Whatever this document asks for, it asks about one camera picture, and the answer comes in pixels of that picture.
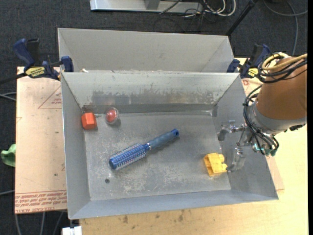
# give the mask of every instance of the green object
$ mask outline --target green object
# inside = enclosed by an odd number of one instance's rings
[[[9,166],[15,167],[15,152],[16,152],[16,144],[10,146],[10,148],[6,151],[1,151],[2,161]]]

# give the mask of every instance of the blue clamp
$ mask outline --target blue clamp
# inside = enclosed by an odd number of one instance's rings
[[[253,52],[249,58],[246,59],[246,62],[242,65],[240,70],[241,78],[252,78],[249,75],[250,68],[257,68],[262,60],[271,53],[270,49],[266,45],[254,45]]]
[[[238,59],[231,61],[230,65],[228,66],[227,73],[234,73],[239,67],[239,63],[240,61]]]
[[[40,66],[35,66],[35,60],[29,53],[26,47],[26,39],[20,39],[13,45],[13,50],[16,55],[23,61],[26,62],[24,67],[24,73],[31,78],[52,78],[55,80],[60,80],[60,73],[57,72],[47,61],[43,61]],[[63,71],[73,72],[74,66],[71,58],[69,56],[63,56],[61,61],[54,63],[54,65],[63,65]]]

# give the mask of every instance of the black wire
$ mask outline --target black wire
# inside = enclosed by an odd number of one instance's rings
[[[194,21],[195,21],[195,18],[196,18],[196,15],[192,18],[192,21],[191,21],[191,23],[189,24],[189,26],[188,26],[188,28],[187,28],[187,31],[186,32],[188,32],[189,30],[190,30],[190,28],[191,28],[191,25],[194,23]]]
[[[201,21],[200,21],[200,25],[198,26],[198,32],[201,31],[202,28],[202,23],[203,23],[203,18],[205,17],[205,8],[204,6],[202,7],[202,12],[201,12]]]
[[[266,6],[267,9],[269,9],[271,12],[273,12],[273,13],[275,13],[275,14],[277,14],[277,15],[286,16],[286,17],[294,17],[294,19],[295,19],[295,27],[296,27],[296,29],[295,29],[295,37],[294,37],[294,44],[293,44],[293,48],[292,48],[292,56],[294,56],[295,48],[296,48],[296,46],[297,46],[297,41],[298,41],[298,17],[297,17],[297,16],[306,14],[306,13],[308,12],[308,10],[303,11],[303,12],[301,12],[301,13],[296,13],[295,10],[294,10],[294,8],[292,7],[292,5],[287,1],[287,4],[288,4],[288,6],[291,8],[293,14],[283,14],[283,13],[279,13],[279,12],[277,12],[277,11],[271,9],[271,8],[267,5],[267,3],[265,2],[265,0],[263,0],[263,3],[264,3],[264,5]]]
[[[210,11],[210,13],[217,14],[217,12],[214,12],[211,9],[211,7],[209,6],[209,4],[208,4],[209,0],[204,0],[204,1],[203,0],[199,0],[199,2],[202,4],[202,7],[203,7],[202,11],[205,11],[206,9],[208,9]]]
[[[16,80],[16,79],[19,79],[19,78],[24,77],[24,76],[27,76],[27,75],[25,73],[21,73],[19,75],[15,75],[15,76],[0,80],[0,85],[8,83],[8,82]]]
[[[192,13],[188,13],[188,11],[189,11],[189,10],[195,10],[195,11],[196,11],[196,13],[197,13],[197,12],[199,12],[199,13],[201,12],[201,11],[200,11],[200,10],[198,10],[198,9],[193,9],[193,8],[190,8],[190,9],[185,10],[185,12],[184,12],[183,14],[181,14],[181,15],[183,15],[183,16],[187,16],[188,14],[192,14]]]
[[[45,224],[45,212],[43,212],[43,218],[42,218],[42,221],[41,221],[40,235],[42,235],[43,232],[44,232],[44,224]]]
[[[168,12],[170,9],[174,8],[174,6],[176,6],[180,1],[182,0],[177,0],[175,3],[173,3],[170,7],[168,7],[167,9],[163,10],[162,12],[160,12],[159,14],[163,14]]]
[[[19,225],[19,219],[18,219],[18,216],[16,214],[15,214],[15,224],[16,224],[16,229],[18,231],[18,234],[22,235],[20,225]]]
[[[0,192],[0,196],[2,195],[6,195],[6,194],[10,194],[10,193],[13,193],[15,192],[15,190],[7,190],[7,191],[3,191],[3,192]]]
[[[62,211],[61,214],[60,214],[60,216],[59,216],[59,218],[58,218],[58,221],[57,221],[57,223],[56,223],[56,225],[55,225],[55,227],[54,227],[54,230],[53,230],[53,234],[52,234],[52,235],[55,235],[55,233],[57,232],[58,227],[59,227],[59,223],[60,223],[60,221],[61,221],[61,218],[62,218],[63,214],[64,214],[64,212]]]
[[[172,18],[159,18],[159,19],[157,19],[157,20],[154,22],[154,24],[153,24],[153,28],[152,28],[152,31],[153,31],[153,32],[156,31],[156,29],[155,29],[156,24],[157,24],[158,22],[162,21],[162,20],[168,20],[168,21],[174,22],[176,25],[178,25],[178,26],[181,28],[182,32],[186,32],[186,30],[185,30],[178,22],[176,22],[176,21],[175,21],[174,19],[172,19]]]
[[[0,94],[0,97],[1,97],[1,98],[6,98],[6,99],[9,99],[9,100],[12,100],[12,101],[16,101],[15,98],[10,97],[10,96],[7,96],[6,94]]]
[[[270,148],[271,151],[273,151],[274,149],[277,150],[279,143],[278,141],[274,138],[274,137],[267,137],[266,135],[264,135],[251,121],[251,119],[248,116],[247,113],[247,109],[249,107],[249,102],[253,102],[252,98],[255,98],[257,96],[257,94],[255,94],[255,92],[261,88],[262,85],[258,86],[257,88],[255,88],[253,91],[251,91],[249,93],[249,95],[245,98],[245,103],[244,103],[244,119],[246,122],[247,127],[250,129],[251,133],[252,133],[252,137],[255,139],[258,149],[259,151],[265,155],[264,151],[262,150],[262,147],[260,145],[260,142],[258,140],[258,137],[263,140]]]
[[[289,65],[287,65],[286,67],[284,67],[283,69],[281,69],[280,71],[276,71],[276,72],[272,72],[272,73],[265,73],[262,69],[262,65],[259,66],[258,70],[258,75],[257,77],[259,78],[260,81],[262,81],[263,83],[275,83],[278,81],[282,81],[282,80],[289,80],[292,78],[297,77],[298,75],[302,74],[303,72],[306,71],[306,69],[302,72],[300,72],[299,74],[293,76],[293,77],[288,77],[291,73],[293,73],[296,69],[304,66],[305,64],[308,63],[308,60],[305,59],[304,61],[300,62],[299,64],[295,65],[294,67],[290,68],[290,66],[294,65],[294,63],[291,63]],[[268,80],[266,81],[263,77],[271,77],[273,80]]]
[[[227,14],[230,14],[231,13],[231,11],[232,11],[232,6],[233,6],[233,2],[232,2],[232,0],[230,0],[230,6],[229,6],[229,10],[228,10],[228,13]]]

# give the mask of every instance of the gray carpet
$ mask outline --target gray carpet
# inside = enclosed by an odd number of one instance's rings
[[[12,50],[13,44],[21,38],[39,38],[41,59],[46,60],[49,55],[54,62],[59,58],[58,27],[225,35],[250,0],[236,0],[236,12],[230,17],[207,15],[202,23],[200,17],[186,19],[174,14],[91,12],[89,1],[0,0],[0,80],[15,75],[15,67],[24,65]],[[307,53],[308,14],[283,16],[269,10],[266,4],[288,15],[308,9],[308,0],[259,0],[230,36],[234,55],[248,57],[254,44],[265,44],[273,52],[289,55]],[[15,81],[0,85],[0,94],[14,91]],[[14,101],[0,98],[0,151],[15,143],[15,111]],[[14,180],[14,168],[0,161],[0,192],[13,189]],[[18,234],[13,203],[13,194],[0,196],[0,234]],[[59,212],[46,213],[44,235],[52,234],[59,216]],[[62,216],[59,229],[70,225],[66,216]],[[41,220],[41,213],[19,216],[21,233],[38,235]]]

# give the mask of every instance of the bin floor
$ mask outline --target bin floor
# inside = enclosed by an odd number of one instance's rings
[[[115,125],[97,114],[97,130],[85,131],[91,200],[132,198],[230,189],[227,173],[209,177],[203,157],[221,152],[210,112],[120,114]],[[174,128],[179,138],[118,171],[109,157],[147,143]]]

